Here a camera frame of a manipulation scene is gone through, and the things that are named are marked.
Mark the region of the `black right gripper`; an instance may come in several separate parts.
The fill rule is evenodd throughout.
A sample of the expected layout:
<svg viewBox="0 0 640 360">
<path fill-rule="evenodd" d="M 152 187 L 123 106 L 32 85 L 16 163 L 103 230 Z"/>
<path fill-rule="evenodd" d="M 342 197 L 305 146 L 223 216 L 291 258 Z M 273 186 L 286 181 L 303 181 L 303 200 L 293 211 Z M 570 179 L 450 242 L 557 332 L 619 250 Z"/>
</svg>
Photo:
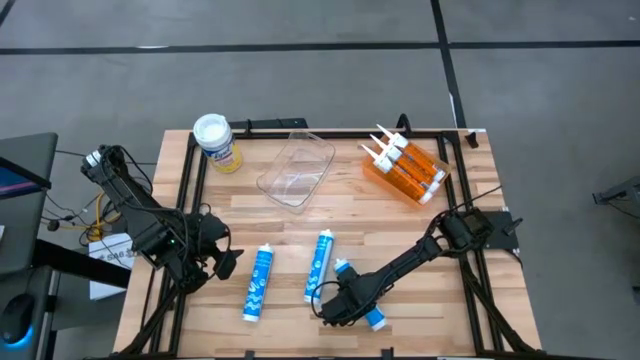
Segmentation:
<svg viewBox="0 0 640 360">
<path fill-rule="evenodd" d="M 321 305 L 324 325 L 346 326 L 373 309 L 373 275 L 342 272 L 337 275 L 338 292 Z"/>
</svg>

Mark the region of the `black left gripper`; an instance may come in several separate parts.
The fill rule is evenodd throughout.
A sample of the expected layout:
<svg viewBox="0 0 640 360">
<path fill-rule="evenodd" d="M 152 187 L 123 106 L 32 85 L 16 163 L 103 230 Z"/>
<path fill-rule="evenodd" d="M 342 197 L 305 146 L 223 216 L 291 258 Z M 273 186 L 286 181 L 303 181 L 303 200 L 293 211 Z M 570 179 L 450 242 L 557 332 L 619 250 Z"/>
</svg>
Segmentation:
<svg viewBox="0 0 640 360">
<path fill-rule="evenodd" d="M 181 293 L 193 293 L 211 278 L 227 280 L 244 251 L 222 251 L 217 242 L 231 235 L 229 227 L 212 213 L 177 215 L 178 269 L 173 275 Z"/>
</svg>

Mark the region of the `blue silicone sealant tube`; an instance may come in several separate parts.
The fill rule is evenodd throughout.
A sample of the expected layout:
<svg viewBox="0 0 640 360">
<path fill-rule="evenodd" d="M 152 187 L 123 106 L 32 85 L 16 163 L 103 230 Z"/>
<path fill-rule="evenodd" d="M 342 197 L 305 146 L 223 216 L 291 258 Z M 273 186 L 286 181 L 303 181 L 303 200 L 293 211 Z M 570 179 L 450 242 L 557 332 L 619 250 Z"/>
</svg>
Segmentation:
<svg viewBox="0 0 640 360">
<path fill-rule="evenodd" d="M 337 259 L 334 264 L 334 272 L 337 276 L 349 268 L 351 268 L 351 264 L 346 259 Z M 386 317 L 378 305 L 366 313 L 364 318 L 374 332 L 386 326 Z"/>
<path fill-rule="evenodd" d="M 306 303 L 320 302 L 321 291 L 317 287 L 324 282 L 330 261 L 335 236 L 330 229 L 322 230 L 317 238 L 314 256 L 305 285 L 304 300 Z"/>
<path fill-rule="evenodd" d="M 244 321 L 258 322 L 261 317 L 273 256 L 274 250 L 268 243 L 260 246 L 256 252 L 243 307 L 242 319 Z"/>
</svg>

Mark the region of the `orange sealant tube white nozzle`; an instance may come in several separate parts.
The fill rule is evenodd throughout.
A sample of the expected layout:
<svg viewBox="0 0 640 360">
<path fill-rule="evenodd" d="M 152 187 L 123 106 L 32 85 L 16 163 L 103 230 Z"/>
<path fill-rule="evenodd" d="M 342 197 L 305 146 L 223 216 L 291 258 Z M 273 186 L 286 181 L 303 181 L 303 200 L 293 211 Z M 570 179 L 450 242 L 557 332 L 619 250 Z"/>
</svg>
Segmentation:
<svg viewBox="0 0 640 360">
<path fill-rule="evenodd" d="M 364 144 L 361 144 L 361 147 L 371 158 L 371 164 L 367 166 L 367 169 L 373 176 L 377 177 L 380 182 L 400 191 L 406 197 L 420 205 L 425 205 L 433 197 L 425 187 L 420 185 L 398 165 L 393 164 L 382 150 L 376 153 Z"/>
<path fill-rule="evenodd" d="M 390 160 L 397 162 L 402 156 L 407 157 L 429 176 L 427 184 L 440 183 L 444 179 L 446 171 L 407 138 L 400 133 L 392 133 L 379 124 L 377 127 L 388 138 L 385 155 Z"/>
<path fill-rule="evenodd" d="M 393 164 L 398 165 L 420 185 L 425 187 L 429 193 L 433 194 L 436 192 L 440 186 L 440 181 L 446 175 L 444 170 L 438 169 L 435 165 L 427 165 L 423 168 L 416 160 L 403 153 L 392 143 L 386 144 L 374 135 L 370 135 L 370 137 L 377 143 L 382 152 Z"/>
</svg>

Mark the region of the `yellow Lysol wipes canister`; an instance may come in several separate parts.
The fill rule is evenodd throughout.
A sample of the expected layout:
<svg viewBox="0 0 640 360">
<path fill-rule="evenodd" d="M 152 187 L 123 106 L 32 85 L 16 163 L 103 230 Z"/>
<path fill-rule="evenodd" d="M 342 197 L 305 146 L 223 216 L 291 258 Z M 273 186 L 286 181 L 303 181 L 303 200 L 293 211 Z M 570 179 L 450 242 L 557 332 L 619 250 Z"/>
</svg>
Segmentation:
<svg viewBox="0 0 640 360">
<path fill-rule="evenodd" d="M 233 173 L 243 162 L 235 143 L 230 124 L 225 116 L 206 114 L 193 126 L 193 135 L 214 168 L 221 173 Z"/>
</svg>

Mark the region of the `clear plastic bin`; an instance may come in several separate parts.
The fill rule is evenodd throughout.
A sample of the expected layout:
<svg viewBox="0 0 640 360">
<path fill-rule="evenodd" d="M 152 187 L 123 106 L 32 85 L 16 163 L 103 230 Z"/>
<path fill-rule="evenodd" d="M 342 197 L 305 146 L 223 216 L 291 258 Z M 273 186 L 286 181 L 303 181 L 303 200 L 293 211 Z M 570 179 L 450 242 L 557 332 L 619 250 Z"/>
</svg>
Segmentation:
<svg viewBox="0 0 640 360">
<path fill-rule="evenodd" d="M 294 130 L 256 185 L 276 205 L 301 214 L 326 178 L 335 153 L 331 143 L 308 131 Z"/>
</svg>

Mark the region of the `white printed cardboard box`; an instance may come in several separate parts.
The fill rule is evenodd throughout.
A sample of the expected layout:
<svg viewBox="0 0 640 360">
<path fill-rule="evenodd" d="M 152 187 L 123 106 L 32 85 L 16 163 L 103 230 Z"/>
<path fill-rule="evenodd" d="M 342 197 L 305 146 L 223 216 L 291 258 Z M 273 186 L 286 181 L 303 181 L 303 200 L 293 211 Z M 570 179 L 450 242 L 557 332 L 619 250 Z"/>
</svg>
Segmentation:
<svg viewBox="0 0 640 360">
<path fill-rule="evenodd" d="M 135 252 L 132 250 L 132 240 L 126 233 L 117 233 L 104 237 L 102 240 L 89 244 L 88 255 L 97 260 L 108 262 L 128 270 L 131 270 L 135 261 Z M 89 282 L 89 298 L 98 301 L 116 294 L 123 293 L 124 287 L 112 286 L 96 281 Z"/>
</svg>

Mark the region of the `orange translucent plastic bin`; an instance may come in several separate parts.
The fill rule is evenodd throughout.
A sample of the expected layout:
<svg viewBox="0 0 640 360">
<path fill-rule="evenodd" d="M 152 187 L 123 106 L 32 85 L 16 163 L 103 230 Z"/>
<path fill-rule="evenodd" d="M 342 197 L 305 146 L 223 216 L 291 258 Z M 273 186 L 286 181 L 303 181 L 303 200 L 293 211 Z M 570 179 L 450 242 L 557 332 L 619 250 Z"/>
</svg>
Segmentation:
<svg viewBox="0 0 640 360">
<path fill-rule="evenodd" d="M 450 166 L 399 133 L 370 134 L 373 148 L 361 144 L 364 175 L 393 196 L 416 206 L 428 203 L 450 175 Z"/>
</svg>

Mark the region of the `black side desk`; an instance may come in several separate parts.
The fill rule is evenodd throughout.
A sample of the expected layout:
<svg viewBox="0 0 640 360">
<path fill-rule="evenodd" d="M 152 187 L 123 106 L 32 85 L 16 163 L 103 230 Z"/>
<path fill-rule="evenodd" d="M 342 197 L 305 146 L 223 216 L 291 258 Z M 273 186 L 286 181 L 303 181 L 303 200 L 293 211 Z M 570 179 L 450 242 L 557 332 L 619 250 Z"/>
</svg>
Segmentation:
<svg viewBox="0 0 640 360">
<path fill-rule="evenodd" d="M 0 275 L 0 360 L 50 359 L 48 331 L 53 312 L 53 296 L 49 294 L 53 271 L 68 273 L 108 285 L 126 288 L 131 271 L 111 263 L 91 258 L 64 247 L 37 240 L 33 266 L 18 272 Z M 6 306 L 23 294 L 33 299 L 30 320 L 25 334 L 15 343 L 6 343 L 2 337 L 2 313 Z"/>
</svg>

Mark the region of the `dark monitor blue screen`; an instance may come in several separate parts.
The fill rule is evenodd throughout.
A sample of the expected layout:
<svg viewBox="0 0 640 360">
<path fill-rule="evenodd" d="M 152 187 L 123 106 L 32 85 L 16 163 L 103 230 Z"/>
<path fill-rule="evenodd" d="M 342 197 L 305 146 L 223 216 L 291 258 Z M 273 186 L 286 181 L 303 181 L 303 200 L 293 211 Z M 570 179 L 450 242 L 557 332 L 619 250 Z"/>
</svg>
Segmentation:
<svg viewBox="0 0 640 360">
<path fill-rule="evenodd" d="M 49 180 L 0 157 L 0 200 L 44 192 L 50 188 Z"/>
</svg>

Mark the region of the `black computer mouse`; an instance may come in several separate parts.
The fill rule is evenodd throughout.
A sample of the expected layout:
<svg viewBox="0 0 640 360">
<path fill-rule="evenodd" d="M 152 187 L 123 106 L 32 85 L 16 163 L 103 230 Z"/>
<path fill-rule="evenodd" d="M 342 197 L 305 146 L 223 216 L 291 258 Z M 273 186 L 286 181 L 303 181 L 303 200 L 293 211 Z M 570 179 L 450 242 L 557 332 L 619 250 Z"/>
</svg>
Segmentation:
<svg viewBox="0 0 640 360">
<path fill-rule="evenodd" d="M 33 333 L 35 298 L 22 293 L 13 297 L 0 312 L 0 340 L 8 347 L 28 341 Z"/>
</svg>

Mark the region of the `grey stand base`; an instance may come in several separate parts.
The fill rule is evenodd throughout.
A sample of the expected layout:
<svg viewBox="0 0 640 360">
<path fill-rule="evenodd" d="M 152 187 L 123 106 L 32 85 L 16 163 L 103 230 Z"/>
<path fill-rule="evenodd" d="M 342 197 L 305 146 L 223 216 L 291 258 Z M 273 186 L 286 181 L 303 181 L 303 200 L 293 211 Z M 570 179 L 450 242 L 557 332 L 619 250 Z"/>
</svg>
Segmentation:
<svg viewBox="0 0 640 360">
<path fill-rule="evenodd" d="M 640 210 L 640 175 L 631 177 L 604 191 L 592 194 L 598 205 L 612 205 L 615 201 L 624 201 L 634 210 Z"/>
</svg>

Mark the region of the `black aluminium rig frame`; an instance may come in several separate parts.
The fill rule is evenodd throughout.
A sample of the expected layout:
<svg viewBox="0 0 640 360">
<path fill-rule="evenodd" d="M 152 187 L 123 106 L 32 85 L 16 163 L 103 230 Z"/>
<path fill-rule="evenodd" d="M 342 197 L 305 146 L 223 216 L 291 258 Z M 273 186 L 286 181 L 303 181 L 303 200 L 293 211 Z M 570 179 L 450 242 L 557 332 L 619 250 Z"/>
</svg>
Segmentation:
<svg viewBox="0 0 640 360">
<path fill-rule="evenodd" d="M 301 214 L 270 201 L 256 185 L 294 130 L 308 131 L 336 150 L 326 178 Z M 477 132 L 479 147 L 465 140 Z M 460 258 L 440 257 L 397 281 L 377 304 L 386 326 L 364 317 L 324 325 L 312 307 L 333 298 L 334 264 L 346 259 L 360 274 L 374 272 L 415 245 L 447 210 L 507 212 L 488 135 L 483 130 L 416 129 L 409 141 L 450 166 L 434 197 L 416 206 L 363 173 L 364 144 L 380 129 L 237 131 L 242 166 L 215 170 L 189 130 L 163 138 L 154 198 L 186 213 L 209 211 L 231 230 L 220 248 L 242 249 L 231 277 L 211 278 L 181 294 L 165 269 L 138 259 L 131 271 L 116 344 L 108 360 L 538 360 L 545 357 L 523 271 L 494 241 Z M 319 233 L 335 239 L 320 302 L 306 303 L 305 285 Z M 261 317 L 242 319 L 256 252 L 274 250 Z"/>
</svg>

